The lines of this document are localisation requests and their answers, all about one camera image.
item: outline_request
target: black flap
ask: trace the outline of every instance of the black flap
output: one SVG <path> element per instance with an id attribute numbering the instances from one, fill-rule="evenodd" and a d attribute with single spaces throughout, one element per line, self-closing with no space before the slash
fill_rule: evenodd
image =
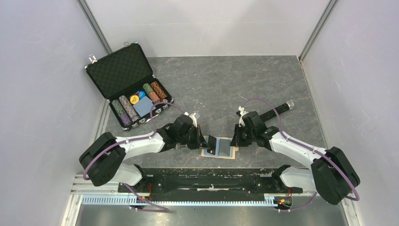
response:
<path id="1" fill-rule="evenodd" d="M 138 43 L 132 43 L 89 64 L 86 72 L 106 99 L 112 99 L 153 74 Z"/>

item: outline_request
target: metal latch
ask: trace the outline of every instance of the metal latch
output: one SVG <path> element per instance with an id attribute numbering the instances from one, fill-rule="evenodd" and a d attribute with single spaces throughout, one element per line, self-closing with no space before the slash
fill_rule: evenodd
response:
<path id="1" fill-rule="evenodd" d="M 95 57 L 93 54 L 89 55 L 89 56 L 88 56 L 88 59 L 90 60 L 90 62 L 91 62 L 92 64 L 94 64 L 95 62 L 97 62 L 97 59 L 96 59 L 96 57 Z"/>

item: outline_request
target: stone-textured surface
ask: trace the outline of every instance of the stone-textured surface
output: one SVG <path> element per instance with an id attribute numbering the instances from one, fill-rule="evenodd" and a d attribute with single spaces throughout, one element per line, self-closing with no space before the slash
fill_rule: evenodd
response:
<path id="1" fill-rule="evenodd" d="M 295 56 L 204 56 L 155 57 L 148 59 L 155 76 L 175 98 L 175 104 L 187 112 L 198 111 L 198 123 L 204 135 L 232 137 L 235 112 L 251 97 L 263 97 L 275 106 L 292 99 L 295 108 L 282 114 L 284 131 L 312 145 L 324 147 L 324 141 L 302 69 Z M 247 111 L 262 114 L 271 108 L 254 100 Z M 169 108 L 155 118 L 157 127 L 173 122 L 179 111 Z M 266 125 L 277 125 L 274 118 Z M 149 133 L 152 123 L 125 132 L 111 113 L 106 131 L 128 137 Z M 200 150 L 170 150 L 144 154 L 128 163 L 142 167 L 265 167 L 283 164 L 301 166 L 296 161 L 259 148 L 254 143 L 240 148 L 235 160 L 201 157 Z"/>

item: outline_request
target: white panel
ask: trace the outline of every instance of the white panel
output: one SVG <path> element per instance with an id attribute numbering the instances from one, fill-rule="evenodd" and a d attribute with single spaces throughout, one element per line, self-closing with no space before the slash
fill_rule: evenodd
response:
<path id="1" fill-rule="evenodd" d="M 149 57 L 299 55 L 328 0 L 87 0 L 112 50 Z"/>
<path id="2" fill-rule="evenodd" d="M 360 176 L 365 226 L 399 221 L 398 9 L 396 0 L 338 1 L 304 61 L 328 144 Z"/>
<path id="3" fill-rule="evenodd" d="M 60 225 L 104 99 L 84 72 L 105 54 L 76 1 L 0 3 L 0 219 Z"/>

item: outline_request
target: poker chip case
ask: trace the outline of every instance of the poker chip case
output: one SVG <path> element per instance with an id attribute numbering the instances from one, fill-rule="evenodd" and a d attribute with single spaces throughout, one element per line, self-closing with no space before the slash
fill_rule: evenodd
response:
<path id="1" fill-rule="evenodd" d="M 140 44 L 137 42 L 126 44 L 125 47 L 100 59 L 93 57 L 90 60 L 92 63 L 85 67 L 86 73 L 108 100 L 109 106 L 123 130 L 127 131 L 139 124 L 148 122 L 150 114 L 140 116 L 139 119 L 132 121 L 129 125 L 124 124 L 115 107 L 111 104 L 113 100 L 118 100 L 120 96 L 126 96 L 129 99 L 135 93 L 143 91 L 144 84 L 151 84 L 156 81 L 166 94 L 163 101 L 174 102 L 169 92 L 155 77 Z M 153 117 L 158 116 L 166 108 L 168 108 L 167 104 L 155 106 L 152 112 Z"/>

